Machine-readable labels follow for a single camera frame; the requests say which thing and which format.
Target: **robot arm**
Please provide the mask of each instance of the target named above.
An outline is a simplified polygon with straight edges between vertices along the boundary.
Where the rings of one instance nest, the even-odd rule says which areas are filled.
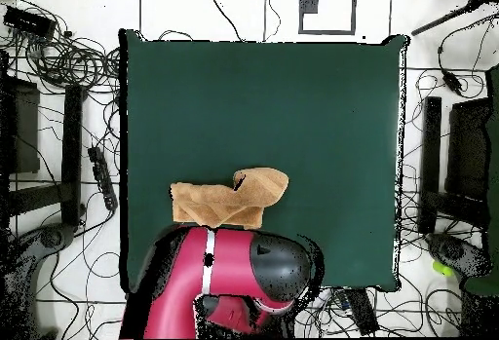
[[[265,313],[285,311],[310,281],[311,263],[298,243],[255,231],[178,228],[155,244],[135,293],[129,296],[120,338],[196,338],[194,300],[217,296],[208,320],[243,331],[240,297]]]

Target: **green table surface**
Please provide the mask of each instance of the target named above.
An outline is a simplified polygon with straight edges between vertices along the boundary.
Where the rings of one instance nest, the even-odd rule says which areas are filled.
[[[386,45],[128,43],[128,276],[172,221],[173,182],[232,186],[271,167],[289,186],[262,230],[314,240],[323,285],[396,288],[400,58]]]

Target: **yellow object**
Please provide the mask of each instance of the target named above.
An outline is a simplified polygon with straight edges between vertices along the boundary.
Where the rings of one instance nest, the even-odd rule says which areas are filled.
[[[442,273],[446,277],[451,277],[454,274],[454,272],[450,267],[441,264],[439,261],[433,262],[433,269],[436,272]]]

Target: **towel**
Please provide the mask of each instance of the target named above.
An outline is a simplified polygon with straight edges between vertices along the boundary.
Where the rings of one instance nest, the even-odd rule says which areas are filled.
[[[234,188],[225,185],[171,185],[173,221],[196,222],[211,228],[222,224],[245,229],[261,227],[263,209],[277,203],[288,188],[288,176],[279,170],[238,170]]]

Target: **metal frame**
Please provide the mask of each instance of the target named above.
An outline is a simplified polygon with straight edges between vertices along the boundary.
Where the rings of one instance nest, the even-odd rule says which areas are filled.
[[[7,54],[3,54],[5,60],[3,65],[8,64]],[[10,77],[7,76],[7,68],[0,68],[4,77],[0,77],[0,91],[4,93],[0,103],[4,116],[12,113],[15,108],[15,92],[11,90]],[[33,211],[38,208],[60,203],[61,220],[63,224],[77,227],[82,214],[81,200],[81,159],[82,159],[82,104],[87,93],[79,85],[68,85],[65,87],[64,119],[62,137],[62,163],[61,184],[42,185],[10,191],[7,200],[2,199],[8,206],[0,206],[0,209],[15,216],[24,212]],[[15,148],[2,148],[5,153],[13,153]]]
[[[486,229],[490,215],[485,202],[439,192],[441,151],[441,98],[428,97],[423,102],[423,142],[421,154],[421,198],[417,231],[435,231],[438,212]]]
[[[352,0],[352,15],[350,19],[350,30],[306,30],[303,29],[303,15],[306,13],[317,13],[316,12],[306,12],[303,0],[300,0],[300,10],[299,10],[299,25],[298,34],[300,35],[355,35],[356,33],[356,15],[357,15],[357,0]]]

